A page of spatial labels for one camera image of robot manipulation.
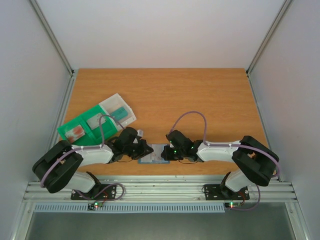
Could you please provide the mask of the teal card holder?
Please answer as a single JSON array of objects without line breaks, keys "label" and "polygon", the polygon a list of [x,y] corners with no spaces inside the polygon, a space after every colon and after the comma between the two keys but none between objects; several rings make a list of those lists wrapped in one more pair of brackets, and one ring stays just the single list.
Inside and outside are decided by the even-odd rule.
[{"label": "teal card holder", "polygon": [[149,146],[153,149],[151,154],[148,154],[142,158],[140,158],[137,162],[142,165],[164,165],[169,164],[170,161],[165,160],[161,157],[161,153],[164,151],[165,146],[167,144],[149,144]]}]

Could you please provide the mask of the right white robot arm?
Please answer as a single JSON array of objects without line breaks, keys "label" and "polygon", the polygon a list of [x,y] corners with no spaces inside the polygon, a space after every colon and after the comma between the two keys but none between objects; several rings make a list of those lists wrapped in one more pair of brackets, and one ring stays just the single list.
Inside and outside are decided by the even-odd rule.
[{"label": "right white robot arm", "polygon": [[223,200],[231,200],[251,184],[268,186],[280,169],[279,157],[249,135],[234,142],[191,141],[174,130],[166,138],[169,145],[164,147],[161,157],[167,161],[187,159],[193,163],[220,161],[237,165],[238,170],[228,172],[214,191]]}]

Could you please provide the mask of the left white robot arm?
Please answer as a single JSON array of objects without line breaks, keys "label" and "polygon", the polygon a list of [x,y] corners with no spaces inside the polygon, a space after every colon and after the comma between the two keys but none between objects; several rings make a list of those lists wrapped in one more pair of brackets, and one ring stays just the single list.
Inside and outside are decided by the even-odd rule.
[{"label": "left white robot arm", "polygon": [[41,188],[51,194],[66,188],[89,200],[96,199],[104,191],[101,182],[92,173],[78,169],[115,163],[124,156],[139,160],[150,155],[154,150],[141,134],[141,130],[126,127],[119,136],[91,146],[72,145],[61,140],[32,166],[32,172],[39,179]]}]

